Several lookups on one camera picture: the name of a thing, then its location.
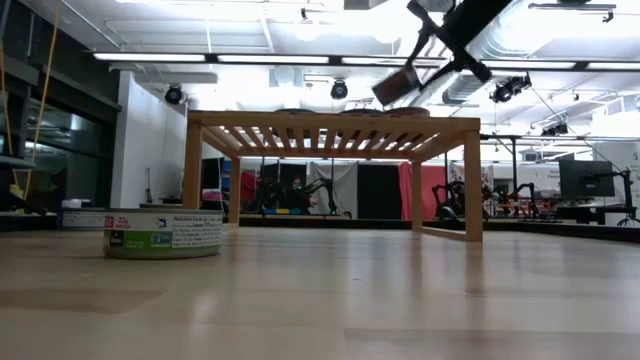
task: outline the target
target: spotlight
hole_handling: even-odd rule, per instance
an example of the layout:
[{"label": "spotlight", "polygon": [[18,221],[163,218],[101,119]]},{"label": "spotlight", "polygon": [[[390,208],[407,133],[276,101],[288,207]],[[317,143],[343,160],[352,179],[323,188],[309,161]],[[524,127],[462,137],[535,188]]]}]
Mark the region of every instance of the spotlight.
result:
[{"label": "spotlight", "polygon": [[511,77],[507,81],[496,84],[496,89],[489,98],[496,104],[506,103],[529,87],[531,87],[531,78],[529,75]]},{"label": "spotlight", "polygon": [[164,94],[164,99],[171,105],[179,105],[181,102],[185,100],[184,93],[182,92],[182,85],[180,84],[171,84],[169,85],[169,90]]},{"label": "spotlight", "polygon": [[342,100],[347,97],[349,93],[349,89],[347,89],[347,84],[345,84],[344,80],[336,80],[333,83],[333,87],[331,87],[331,97],[335,100]]},{"label": "spotlight", "polygon": [[569,133],[569,127],[566,123],[560,123],[542,130],[541,136],[558,136]]}]

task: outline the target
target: red curtain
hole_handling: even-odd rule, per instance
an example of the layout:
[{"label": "red curtain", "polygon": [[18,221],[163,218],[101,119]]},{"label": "red curtain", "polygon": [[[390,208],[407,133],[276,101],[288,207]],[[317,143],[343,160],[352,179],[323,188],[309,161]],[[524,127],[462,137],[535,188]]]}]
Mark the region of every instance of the red curtain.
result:
[{"label": "red curtain", "polygon": [[240,173],[240,199],[253,201],[253,194],[256,187],[256,176],[253,171],[243,171]]},{"label": "red curtain", "polygon": [[[398,166],[400,173],[400,195],[402,196],[402,220],[411,220],[411,164],[405,162]],[[433,188],[444,185],[444,166],[422,167],[422,220],[432,220],[436,215],[436,199]]]}]

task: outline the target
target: window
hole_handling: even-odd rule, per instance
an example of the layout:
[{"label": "window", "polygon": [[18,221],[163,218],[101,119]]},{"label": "window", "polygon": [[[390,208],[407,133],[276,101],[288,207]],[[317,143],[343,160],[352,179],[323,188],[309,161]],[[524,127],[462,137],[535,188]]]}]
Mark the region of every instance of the window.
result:
[{"label": "window", "polygon": [[[29,103],[27,136],[35,138],[40,101]],[[45,105],[44,116],[40,124],[38,143],[60,146],[71,151],[90,155],[110,157],[108,130],[95,122],[62,111],[51,105]]]},{"label": "window", "polygon": [[[31,158],[33,142],[25,144]],[[88,200],[93,206],[106,205],[109,164],[96,157],[38,144],[36,168],[31,174],[29,200],[49,211],[58,211],[65,199]],[[26,172],[21,174],[22,188]]]}]

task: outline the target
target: ceiling light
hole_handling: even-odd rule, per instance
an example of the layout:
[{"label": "ceiling light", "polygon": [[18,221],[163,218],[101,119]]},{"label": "ceiling light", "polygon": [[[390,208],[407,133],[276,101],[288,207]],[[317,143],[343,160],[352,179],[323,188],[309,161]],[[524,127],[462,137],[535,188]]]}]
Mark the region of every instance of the ceiling light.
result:
[{"label": "ceiling light", "polygon": [[204,62],[202,54],[143,54],[143,53],[94,53],[93,57],[103,61],[132,62]]},{"label": "ceiling light", "polygon": [[321,83],[321,84],[325,84],[325,85],[329,85],[329,83],[331,83],[333,81],[333,77],[329,76],[329,75],[312,75],[312,74],[305,74],[303,76],[303,81],[305,83]]},{"label": "ceiling light", "polygon": [[[398,56],[367,56],[367,57],[343,57],[342,63],[345,65],[381,65],[381,66],[404,66],[406,57]],[[417,58],[413,61],[413,66],[418,68],[429,67],[439,68],[446,62],[441,58]]]},{"label": "ceiling light", "polygon": [[264,63],[264,64],[328,64],[327,56],[299,55],[220,55],[218,61],[223,63]]},{"label": "ceiling light", "polygon": [[[504,76],[504,77],[524,77],[527,76],[526,71],[505,71],[505,70],[494,70],[491,72],[493,76]],[[461,75],[475,76],[471,72],[471,70],[464,69],[460,72]]]},{"label": "ceiling light", "polygon": [[569,61],[487,60],[482,63],[499,69],[571,69],[576,66],[575,62]]},{"label": "ceiling light", "polygon": [[640,63],[598,62],[587,65],[589,70],[640,70]]}]

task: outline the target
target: black monitor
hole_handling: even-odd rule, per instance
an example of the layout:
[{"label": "black monitor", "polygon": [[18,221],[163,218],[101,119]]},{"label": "black monitor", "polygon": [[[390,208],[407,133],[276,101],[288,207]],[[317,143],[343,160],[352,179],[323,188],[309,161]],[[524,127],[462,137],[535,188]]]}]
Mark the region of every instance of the black monitor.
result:
[{"label": "black monitor", "polygon": [[616,195],[613,166],[608,161],[560,160],[560,192],[563,198]]}]

